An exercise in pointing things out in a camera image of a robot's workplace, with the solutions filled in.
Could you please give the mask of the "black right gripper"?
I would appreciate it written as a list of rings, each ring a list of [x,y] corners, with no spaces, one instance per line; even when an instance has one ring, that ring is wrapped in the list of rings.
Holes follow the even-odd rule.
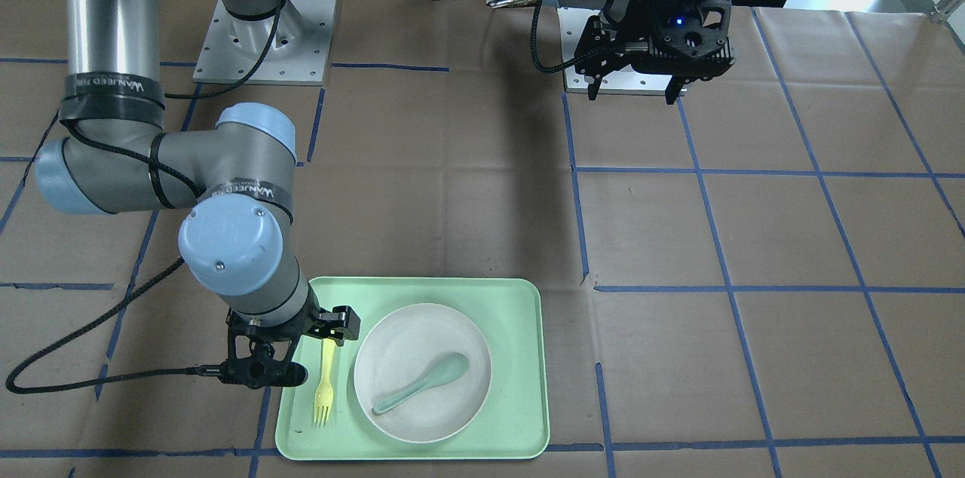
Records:
[[[228,357],[222,363],[222,381],[245,388],[296,388],[308,378],[307,369],[293,362],[304,337],[334,341],[358,340],[361,320],[351,306],[332,310],[306,304],[279,326],[254,326],[237,313],[228,314]]]

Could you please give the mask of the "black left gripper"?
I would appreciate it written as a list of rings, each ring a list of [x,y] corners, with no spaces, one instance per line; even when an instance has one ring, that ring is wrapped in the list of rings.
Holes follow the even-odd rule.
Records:
[[[588,100],[599,96],[601,78],[625,66],[668,75],[667,105],[676,103],[685,83],[723,75],[737,61],[728,38],[731,10],[733,0],[630,0],[616,26],[591,17],[574,55]]]

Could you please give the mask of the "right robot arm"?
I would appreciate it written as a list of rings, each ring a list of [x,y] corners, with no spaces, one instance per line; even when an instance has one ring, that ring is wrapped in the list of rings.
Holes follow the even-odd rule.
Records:
[[[228,356],[175,368],[252,389],[296,388],[301,338],[355,340],[351,307],[325,310],[290,244],[296,131],[261,103],[225,109],[212,130],[164,131],[158,0],[68,0],[69,72],[58,118],[68,136],[38,149],[35,182],[63,213],[184,209],[179,258],[114,308],[32,355],[34,364],[116,316],[187,265],[228,304]]]

